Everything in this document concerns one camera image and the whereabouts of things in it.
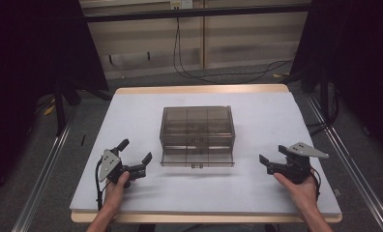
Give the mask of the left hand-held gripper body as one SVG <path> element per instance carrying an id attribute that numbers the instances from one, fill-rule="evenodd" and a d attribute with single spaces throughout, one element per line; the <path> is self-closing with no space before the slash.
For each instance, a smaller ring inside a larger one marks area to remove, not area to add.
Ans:
<path id="1" fill-rule="evenodd" d="M 131 185 L 131 181 L 146 176 L 146 166 L 147 158 L 144 158 L 141 164 L 128 166 L 122 163 L 117 150 L 104 150 L 101 158 L 98 180 L 100 183 L 104 180 L 108 180 L 117 184 L 120 176 L 124 172 L 128 172 L 130 176 L 128 181 L 124 184 L 124 188 L 127 189 Z"/>

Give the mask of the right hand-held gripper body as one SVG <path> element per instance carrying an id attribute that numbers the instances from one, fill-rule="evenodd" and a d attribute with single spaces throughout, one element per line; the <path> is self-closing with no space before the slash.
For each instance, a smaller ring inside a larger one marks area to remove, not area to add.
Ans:
<path id="1" fill-rule="evenodd" d="M 267 173 L 273 175 L 280 173 L 293 184 L 302 184 L 311 174 L 310 158 L 327 159 L 329 155 L 321 152 L 312 146 L 298 142 L 286 147 L 288 156 L 285 156 L 286 163 L 270 162 L 266 166 Z"/>

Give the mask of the grey transparent drawer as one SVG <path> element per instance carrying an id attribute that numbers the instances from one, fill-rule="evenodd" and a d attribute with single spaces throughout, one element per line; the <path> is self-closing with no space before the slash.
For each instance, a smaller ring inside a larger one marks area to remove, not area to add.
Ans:
<path id="1" fill-rule="evenodd" d="M 174 167 L 233 167 L 234 158 L 225 149 L 167 150 L 162 153 L 161 165 Z"/>

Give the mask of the grey transparent drawer box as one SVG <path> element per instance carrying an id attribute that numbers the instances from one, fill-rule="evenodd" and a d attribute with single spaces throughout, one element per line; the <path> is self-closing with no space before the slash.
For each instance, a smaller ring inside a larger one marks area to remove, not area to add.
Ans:
<path id="1" fill-rule="evenodd" d="M 230 105 L 165 107 L 160 141 L 168 150 L 232 152 L 235 129 Z"/>

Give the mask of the person's right hand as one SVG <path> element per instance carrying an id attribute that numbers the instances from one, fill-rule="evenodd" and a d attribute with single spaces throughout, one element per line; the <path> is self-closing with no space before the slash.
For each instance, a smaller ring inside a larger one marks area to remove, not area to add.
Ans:
<path id="1" fill-rule="evenodd" d="M 302 184 L 293 184 L 280 173 L 275 173 L 274 178 L 285 187 L 301 214 L 317 212 L 316 183 L 312 177 L 307 177 Z"/>

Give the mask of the person's left hand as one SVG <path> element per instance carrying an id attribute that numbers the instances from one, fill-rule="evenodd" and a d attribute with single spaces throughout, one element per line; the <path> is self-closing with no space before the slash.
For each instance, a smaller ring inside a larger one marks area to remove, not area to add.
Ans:
<path id="1" fill-rule="evenodd" d="M 103 207 L 113 216 L 116 216 L 119 212 L 124 197 L 124 185 L 128 181 L 129 177 L 129 172 L 125 171 L 119 177 L 116 184 L 109 184 L 106 187 L 106 197 Z"/>

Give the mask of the black metal stand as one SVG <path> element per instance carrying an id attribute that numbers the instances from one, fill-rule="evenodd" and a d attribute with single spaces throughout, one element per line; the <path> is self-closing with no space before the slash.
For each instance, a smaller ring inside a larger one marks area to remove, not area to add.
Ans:
<path id="1" fill-rule="evenodd" d="M 111 101 L 112 97 L 109 94 L 97 90 L 95 87 L 91 87 L 80 80 L 69 77 L 58 77 L 54 85 L 54 99 L 57 117 L 57 133 L 59 136 L 67 125 L 64 101 L 67 101 L 69 105 L 76 106 L 81 103 L 81 97 L 77 93 L 78 90 L 84 90 L 104 101 Z"/>
<path id="2" fill-rule="evenodd" d="M 310 133 L 314 136 L 322 131 L 328 130 L 336 121 L 339 114 L 339 99 L 337 92 L 334 92 L 332 103 L 329 103 L 329 79 L 324 67 L 316 64 L 308 64 L 297 72 L 291 71 L 281 83 L 288 84 L 295 81 L 301 81 L 301 88 L 304 93 L 310 94 L 319 88 L 320 102 L 318 112 L 322 114 L 322 120 L 319 123 L 308 125 L 308 128 L 314 128 Z"/>

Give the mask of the black curtain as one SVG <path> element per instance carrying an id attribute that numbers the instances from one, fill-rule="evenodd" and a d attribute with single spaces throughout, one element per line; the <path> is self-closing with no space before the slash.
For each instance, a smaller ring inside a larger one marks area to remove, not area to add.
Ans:
<path id="1" fill-rule="evenodd" d="M 290 74 L 332 80 L 383 146 L 383 0 L 311 0 Z"/>
<path id="2" fill-rule="evenodd" d="M 0 184 L 20 155 L 38 99 L 106 90 L 79 0 L 0 0 Z"/>

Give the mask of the black horizontal bar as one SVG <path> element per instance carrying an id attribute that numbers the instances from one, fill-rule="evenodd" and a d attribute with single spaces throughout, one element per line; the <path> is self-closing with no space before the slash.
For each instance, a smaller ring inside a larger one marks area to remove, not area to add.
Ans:
<path id="1" fill-rule="evenodd" d="M 200 17 L 200 16 L 220 16 L 220 15 L 282 14 L 282 13 L 308 12 L 311 9 L 312 9 L 312 5 L 311 3 L 308 3 L 308 4 L 270 5 L 270 6 L 256 6 L 256 7 L 165 10 L 165 11 L 152 11 L 152 12 L 121 13 L 121 14 L 87 14 L 83 18 L 83 20 L 86 22 L 110 22 L 110 21 Z"/>

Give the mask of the metal floor rail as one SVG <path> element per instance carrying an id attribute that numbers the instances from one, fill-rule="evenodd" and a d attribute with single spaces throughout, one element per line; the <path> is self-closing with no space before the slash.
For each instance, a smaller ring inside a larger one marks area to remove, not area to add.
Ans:
<path id="1" fill-rule="evenodd" d="M 51 177 L 54 166 L 70 133 L 72 120 L 73 119 L 70 119 L 56 136 L 53 146 L 51 147 L 48 157 L 44 163 L 44 167 L 40 172 L 39 178 L 29 194 L 26 203 L 22 207 L 11 232 L 28 232 L 44 196 L 44 191 L 48 184 L 49 178 Z"/>
<path id="2" fill-rule="evenodd" d="M 325 124 L 324 132 L 328 136 L 331 144 L 334 146 L 337 156 L 341 160 L 356 189 L 364 199 L 369 211 L 383 232 L 383 203 L 378 198 L 372 187 L 369 185 L 357 163 L 351 157 L 348 149 L 341 140 L 336 129 L 333 126 L 329 126 L 325 121 L 325 118 L 322 114 L 322 106 L 320 103 L 313 96 L 307 96 L 307 100 L 318 122 Z"/>

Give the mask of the white wall outlet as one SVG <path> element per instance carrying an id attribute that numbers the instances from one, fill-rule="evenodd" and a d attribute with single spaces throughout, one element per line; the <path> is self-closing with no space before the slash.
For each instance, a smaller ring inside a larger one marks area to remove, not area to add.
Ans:
<path id="1" fill-rule="evenodd" d="M 192 0 L 170 0 L 171 10 L 187 10 L 193 8 Z"/>

